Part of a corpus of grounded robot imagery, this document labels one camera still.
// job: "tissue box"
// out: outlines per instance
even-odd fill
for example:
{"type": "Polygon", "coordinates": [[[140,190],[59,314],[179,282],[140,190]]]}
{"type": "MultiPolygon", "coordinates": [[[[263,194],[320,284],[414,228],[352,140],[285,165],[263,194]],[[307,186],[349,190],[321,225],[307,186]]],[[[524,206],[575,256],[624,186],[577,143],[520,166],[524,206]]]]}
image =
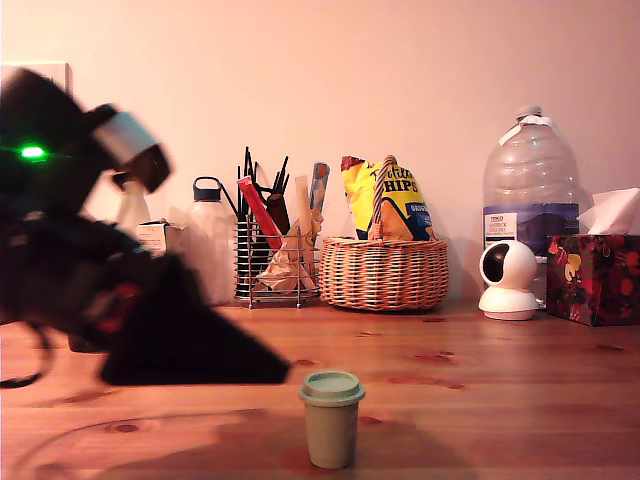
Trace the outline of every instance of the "tissue box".
{"type": "Polygon", "coordinates": [[[551,237],[547,313],[590,326],[640,324],[640,236],[551,237]]]}
{"type": "Polygon", "coordinates": [[[136,227],[136,236],[154,257],[167,252],[182,255],[186,250],[185,231],[185,228],[165,221],[147,222],[136,227]]]}

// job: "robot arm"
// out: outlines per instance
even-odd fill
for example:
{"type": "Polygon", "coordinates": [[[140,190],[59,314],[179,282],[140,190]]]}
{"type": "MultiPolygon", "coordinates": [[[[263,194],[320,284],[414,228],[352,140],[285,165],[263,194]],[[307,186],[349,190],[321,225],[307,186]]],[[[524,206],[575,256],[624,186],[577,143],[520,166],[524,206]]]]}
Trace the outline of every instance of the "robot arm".
{"type": "Polygon", "coordinates": [[[108,352],[100,376],[114,385],[284,381],[288,363],[210,311],[178,257],[151,258],[78,215],[104,170],[129,172],[149,192],[169,175],[131,116],[112,105],[83,113],[20,70],[3,85],[0,118],[0,324],[26,322],[47,352],[43,327],[86,339],[108,352]]]}

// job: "large plastic water bottle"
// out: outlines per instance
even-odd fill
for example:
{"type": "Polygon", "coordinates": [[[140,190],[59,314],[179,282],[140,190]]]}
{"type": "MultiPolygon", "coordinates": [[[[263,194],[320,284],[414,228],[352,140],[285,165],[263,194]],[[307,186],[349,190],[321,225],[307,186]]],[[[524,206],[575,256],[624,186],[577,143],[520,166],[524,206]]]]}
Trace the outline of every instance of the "large plastic water bottle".
{"type": "Polygon", "coordinates": [[[201,294],[208,305],[230,302],[234,295],[232,240],[236,217],[222,203],[222,189],[224,187],[215,177],[196,178],[193,182],[194,202],[187,211],[186,262],[196,272],[201,294]],[[215,181],[218,188],[198,188],[197,183],[201,180],[215,181]]]}
{"type": "Polygon", "coordinates": [[[522,107],[484,174],[484,246],[519,240],[536,255],[531,290],[546,308],[548,235],[579,233],[578,170],[571,148],[537,105],[522,107]]]}

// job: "yellow chip bag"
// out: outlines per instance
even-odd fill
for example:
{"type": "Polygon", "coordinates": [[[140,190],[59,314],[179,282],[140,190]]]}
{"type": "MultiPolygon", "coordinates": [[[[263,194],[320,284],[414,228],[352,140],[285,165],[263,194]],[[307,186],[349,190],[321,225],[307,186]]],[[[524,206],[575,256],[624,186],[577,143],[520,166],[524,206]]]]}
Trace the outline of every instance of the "yellow chip bag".
{"type": "MultiPolygon", "coordinates": [[[[342,180],[360,240],[369,238],[373,192],[382,162],[371,165],[356,157],[342,157],[342,180]]],[[[393,165],[384,182],[381,204],[384,240],[435,240],[431,216],[411,172],[393,165]]]]}

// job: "black cable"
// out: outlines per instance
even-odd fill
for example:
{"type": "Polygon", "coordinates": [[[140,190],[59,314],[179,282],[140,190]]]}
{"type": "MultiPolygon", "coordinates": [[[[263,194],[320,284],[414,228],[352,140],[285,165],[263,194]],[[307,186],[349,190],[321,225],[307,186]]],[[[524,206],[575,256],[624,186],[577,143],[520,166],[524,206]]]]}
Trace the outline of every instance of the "black cable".
{"type": "Polygon", "coordinates": [[[27,326],[29,326],[38,336],[38,340],[40,341],[39,348],[42,350],[42,366],[40,367],[40,371],[28,377],[16,377],[0,381],[0,389],[26,387],[27,385],[37,382],[51,371],[51,366],[53,365],[53,346],[44,332],[44,327],[31,322],[24,323],[26,323],[27,326]]]}

